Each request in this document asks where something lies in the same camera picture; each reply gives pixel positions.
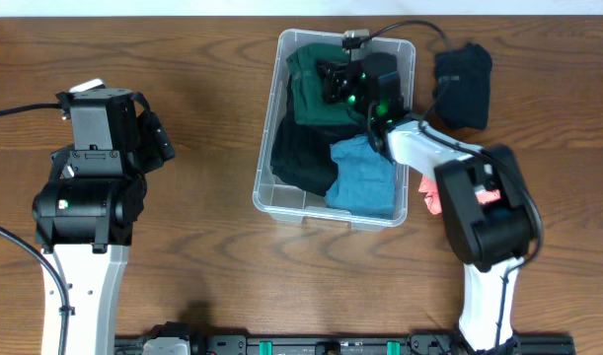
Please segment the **dark green camisole top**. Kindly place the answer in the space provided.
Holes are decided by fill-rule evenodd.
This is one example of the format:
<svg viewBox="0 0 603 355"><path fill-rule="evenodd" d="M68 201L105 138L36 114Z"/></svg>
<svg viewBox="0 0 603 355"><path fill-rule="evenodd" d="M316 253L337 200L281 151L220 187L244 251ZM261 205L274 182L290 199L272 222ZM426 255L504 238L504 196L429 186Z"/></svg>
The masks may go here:
<svg viewBox="0 0 603 355"><path fill-rule="evenodd" d="M322 98L323 81L317 71L318 60L346 62L340 46L310 43L286 58L294 102L295 122L309 126L359 125L365 120L347 103L327 104Z"/></svg>

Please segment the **large black garment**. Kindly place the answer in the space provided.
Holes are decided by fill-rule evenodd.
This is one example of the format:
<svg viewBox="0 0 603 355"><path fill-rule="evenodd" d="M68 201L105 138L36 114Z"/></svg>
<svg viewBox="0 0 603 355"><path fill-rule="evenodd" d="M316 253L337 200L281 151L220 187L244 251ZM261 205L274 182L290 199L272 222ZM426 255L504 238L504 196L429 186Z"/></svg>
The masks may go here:
<svg viewBox="0 0 603 355"><path fill-rule="evenodd" d="M277 126L271 148L272 173L286 184L324 196L338 176L337 164L331 158L331 145L362 134L363 123L332 126L297 124L289 77L285 114Z"/></svg>

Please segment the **blue cloth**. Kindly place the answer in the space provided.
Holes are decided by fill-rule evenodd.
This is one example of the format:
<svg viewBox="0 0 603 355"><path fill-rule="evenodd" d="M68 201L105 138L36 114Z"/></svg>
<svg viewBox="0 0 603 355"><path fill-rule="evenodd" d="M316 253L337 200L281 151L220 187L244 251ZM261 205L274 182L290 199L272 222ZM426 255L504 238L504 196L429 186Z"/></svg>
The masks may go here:
<svg viewBox="0 0 603 355"><path fill-rule="evenodd" d="M366 136L331 145L338 176L326 192L327 206L353 215L383 216L395 209L395 166L375 152Z"/></svg>

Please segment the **small black garment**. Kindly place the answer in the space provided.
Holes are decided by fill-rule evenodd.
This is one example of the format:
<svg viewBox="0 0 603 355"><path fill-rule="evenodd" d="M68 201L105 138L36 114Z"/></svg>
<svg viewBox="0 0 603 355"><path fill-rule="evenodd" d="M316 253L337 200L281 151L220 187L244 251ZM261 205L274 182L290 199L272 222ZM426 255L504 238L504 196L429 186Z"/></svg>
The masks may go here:
<svg viewBox="0 0 603 355"><path fill-rule="evenodd" d="M490 54L476 43L435 55L435 111L450 129L487 128L492 67Z"/></svg>

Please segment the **pink printed shirt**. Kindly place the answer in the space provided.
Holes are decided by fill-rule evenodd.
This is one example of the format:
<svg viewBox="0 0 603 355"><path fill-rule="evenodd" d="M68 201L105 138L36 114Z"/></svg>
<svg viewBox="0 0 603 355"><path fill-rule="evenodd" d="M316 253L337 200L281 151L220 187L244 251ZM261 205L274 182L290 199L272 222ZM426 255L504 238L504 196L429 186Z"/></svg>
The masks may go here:
<svg viewBox="0 0 603 355"><path fill-rule="evenodd" d="M418 191L424 194L424 202L432 215L439 215L442 213L437 185L432 179L423 176ZM480 204L486 205L499 200L500 192L498 190L488 191L483 189L476 192L476 197Z"/></svg>

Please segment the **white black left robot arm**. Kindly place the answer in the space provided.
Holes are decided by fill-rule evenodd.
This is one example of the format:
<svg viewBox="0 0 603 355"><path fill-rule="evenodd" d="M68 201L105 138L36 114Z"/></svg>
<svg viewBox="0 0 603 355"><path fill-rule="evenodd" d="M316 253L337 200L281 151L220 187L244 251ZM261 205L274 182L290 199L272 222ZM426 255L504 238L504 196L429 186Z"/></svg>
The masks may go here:
<svg viewBox="0 0 603 355"><path fill-rule="evenodd" d="M73 142L50 156L33 202L43 267L43 354L111 354L119 288L146 174L175 151L140 93L103 85L58 94Z"/></svg>

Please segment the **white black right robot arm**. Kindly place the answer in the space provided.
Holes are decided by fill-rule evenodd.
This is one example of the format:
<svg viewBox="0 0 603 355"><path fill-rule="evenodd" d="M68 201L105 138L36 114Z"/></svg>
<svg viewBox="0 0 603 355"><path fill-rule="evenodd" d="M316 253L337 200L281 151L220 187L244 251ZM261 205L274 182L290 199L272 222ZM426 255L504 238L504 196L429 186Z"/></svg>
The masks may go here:
<svg viewBox="0 0 603 355"><path fill-rule="evenodd" d="M464 265L458 328L465 352L511 353L515 282L544 241L542 219L512 151L464 144L403 108L392 54L321 60L316 67L326 102L367 111L363 143L434 180L446 238Z"/></svg>

